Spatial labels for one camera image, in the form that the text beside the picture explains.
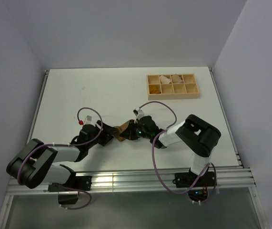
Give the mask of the yellow sock with brown cuff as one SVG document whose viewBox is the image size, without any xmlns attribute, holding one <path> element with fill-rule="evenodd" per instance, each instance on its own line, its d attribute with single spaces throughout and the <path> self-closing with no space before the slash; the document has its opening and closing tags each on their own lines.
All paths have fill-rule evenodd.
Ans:
<svg viewBox="0 0 272 229">
<path fill-rule="evenodd" d="M 149 94 L 161 94 L 161 88 L 158 84 L 149 84 Z"/>
</svg>

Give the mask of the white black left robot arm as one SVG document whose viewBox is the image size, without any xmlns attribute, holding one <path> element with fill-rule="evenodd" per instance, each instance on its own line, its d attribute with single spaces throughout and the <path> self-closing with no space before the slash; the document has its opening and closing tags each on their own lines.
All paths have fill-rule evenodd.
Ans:
<svg viewBox="0 0 272 229">
<path fill-rule="evenodd" d="M 63 162 L 80 162 L 93 146 L 107 145 L 117 133 L 117 128 L 97 121 L 96 125 L 83 125 L 69 146 L 47 145 L 36 138 L 31 139 L 9 162 L 6 172 L 30 189 L 48 182 L 64 190 L 89 190 L 90 182 L 78 177 Z"/>
</svg>

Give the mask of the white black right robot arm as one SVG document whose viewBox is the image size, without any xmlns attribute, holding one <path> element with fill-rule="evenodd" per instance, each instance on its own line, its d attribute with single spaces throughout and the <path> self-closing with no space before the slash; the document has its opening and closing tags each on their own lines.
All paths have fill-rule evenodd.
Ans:
<svg viewBox="0 0 272 229">
<path fill-rule="evenodd" d="M 166 130 L 159 128 L 152 117 L 146 115 L 131 120 L 119 137 L 131 141 L 146 138 L 157 149 L 183 142 L 194 153 L 189 175 L 190 182 L 200 186 L 206 180 L 205 172 L 209 167 L 211 153 L 218 144 L 221 133 L 216 127 L 194 114 Z"/>
</svg>

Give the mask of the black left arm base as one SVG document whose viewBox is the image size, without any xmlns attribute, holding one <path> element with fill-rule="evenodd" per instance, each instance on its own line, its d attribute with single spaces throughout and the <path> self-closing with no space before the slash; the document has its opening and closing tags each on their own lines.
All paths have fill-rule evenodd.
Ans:
<svg viewBox="0 0 272 229">
<path fill-rule="evenodd" d="M 58 194 L 58 203 L 60 205 L 74 205 L 80 197 L 80 193 L 90 191 L 92 176 L 76 176 L 70 178 L 65 184 L 52 183 L 48 186 L 49 192 L 67 192 L 76 191 L 76 194 Z"/>
</svg>

